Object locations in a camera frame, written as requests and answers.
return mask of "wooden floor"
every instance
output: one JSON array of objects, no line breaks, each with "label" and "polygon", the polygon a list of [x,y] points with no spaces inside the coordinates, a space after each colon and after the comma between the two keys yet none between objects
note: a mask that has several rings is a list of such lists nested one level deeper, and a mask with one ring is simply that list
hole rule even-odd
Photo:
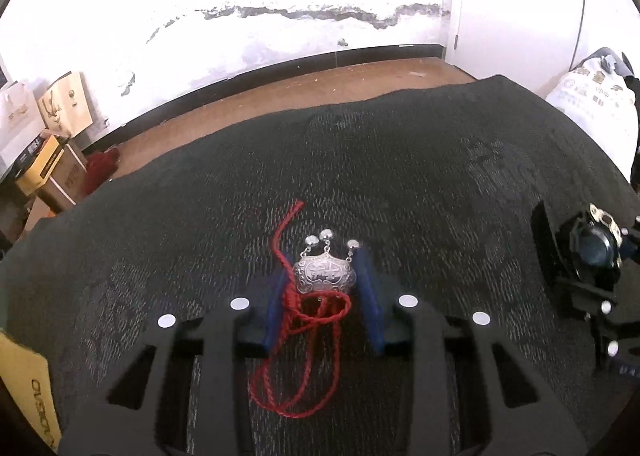
[{"label": "wooden floor", "polygon": [[267,84],[172,118],[121,144],[120,165],[113,177],[133,172],[197,138],[265,113],[366,100],[406,88],[435,88],[473,80],[441,59],[424,58],[360,64]]}]

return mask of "white dot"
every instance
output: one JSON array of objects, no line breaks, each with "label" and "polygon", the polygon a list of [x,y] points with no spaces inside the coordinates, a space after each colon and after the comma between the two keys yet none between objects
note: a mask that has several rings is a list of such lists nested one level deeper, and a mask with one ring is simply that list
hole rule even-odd
[{"label": "white dot", "polygon": [[398,302],[400,303],[400,306],[404,306],[405,308],[413,308],[418,304],[418,299],[413,295],[409,295],[408,293],[406,293],[398,298]]},{"label": "white dot", "polygon": [[611,341],[607,346],[609,357],[615,357],[618,354],[618,341]]},{"label": "white dot", "polygon": [[479,324],[481,326],[486,326],[487,324],[489,324],[489,322],[491,322],[491,317],[489,317],[489,314],[484,313],[483,311],[477,311],[471,316],[471,318],[476,324]]},{"label": "white dot", "polygon": [[249,300],[245,297],[236,297],[231,301],[231,308],[234,310],[243,310],[249,306]]},{"label": "white dot", "polygon": [[162,317],[158,319],[158,326],[161,328],[170,328],[174,324],[175,315],[171,315],[170,313],[162,315]]}]

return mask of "silver pendant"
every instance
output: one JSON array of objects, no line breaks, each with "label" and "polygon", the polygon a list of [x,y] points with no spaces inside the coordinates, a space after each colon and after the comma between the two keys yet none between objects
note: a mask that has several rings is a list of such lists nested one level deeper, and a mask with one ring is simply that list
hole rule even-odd
[{"label": "silver pendant", "polygon": [[330,254],[331,239],[334,234],[329,229],[320,232],[320,239],[325,243],[324,252],[318,256],[310,256],[311,249],[319,245],[316,236],[308,236],[305,240],[306,248],[300,253],[300,260],[293,265],[296,275],[296,287],[300,293],[314,291],[337,290],[347,293],[356,282],[356,273],[351,267],[353,251],[360,243],[349,240],[347,259],[334,258]]}]

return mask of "red string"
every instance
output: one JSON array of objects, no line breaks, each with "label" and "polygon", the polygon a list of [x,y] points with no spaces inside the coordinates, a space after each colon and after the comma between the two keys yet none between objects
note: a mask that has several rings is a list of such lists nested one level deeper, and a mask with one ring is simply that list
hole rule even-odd
[{"label": "red string", "polygon": [[[284,217],[280,226],[276,229],[273,239],[271,240],[271,251],[281,262],[289,277],[289,282],[287,283],[284,295],[282,296],[282,305],[284,306],[282,329],[280,330],[278,343],[270,357],[260,364],[260,367],[258,367],[258,370],[249,382],[249,393],[256,404],[266,410],[277,412],[278,414],[288,418],[306,418],[307,416],[311,416],[313,413],[322,409],[333,396],[338,387],[338,379],[340,377],[340,320],[347,315],[351,309],[351,299],[349,299],[349,296],[345,293],[335,292],[334,290],[325,290],[322,292],[310,292],[302,295],[296,290],[296,276],[293,273],[293,267],[280,251],[280,236],[289,222],[298,212],[300,212],[300,210],[302,210],[304,206],[304,202],[300,200],[296,201],[295,205],[293,205],[289,213]],[[302,313],[302,305],[307,300],[313,300],[315,303],[318,301],[320,302],[318,310],[313,316]],[[294,328],[294,322],[299,322],[301,325]],[[305,392],[306,386],[309,383],[311,369],[313,366],[314,348],[318,337],[318,328],[323,324],[332,324],[333,328],[334,378],[325,396],[315,406],[303,412],[290,412],[289,409],[300,401]],[[278,404],[276,403],[269,378],[271,361],[278,355],[287,338],[305,331],[308,331],[308,338],[306,342],[305,369],[302,376],[302,382],[300,383],[298,392],[293,396],[293,398]],[[257,386],[260,381],[262,381],[262,386],[264,387],[267,397],[266,402],[258,396]]]}]

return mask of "white paper bag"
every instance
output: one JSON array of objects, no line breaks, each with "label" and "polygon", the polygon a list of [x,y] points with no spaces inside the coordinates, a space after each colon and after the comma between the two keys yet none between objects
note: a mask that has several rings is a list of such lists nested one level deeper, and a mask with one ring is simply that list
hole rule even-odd
[{"label": "white paper bag", "polygon": [[564,75],[546,101],[586,132],[627,181],[638,144],[636,94],[625,80],[594,57]]},{"label": "white paper bag", "polygon": [[0,90],[0,177],[44,127],[27,86],[16,82]]}]

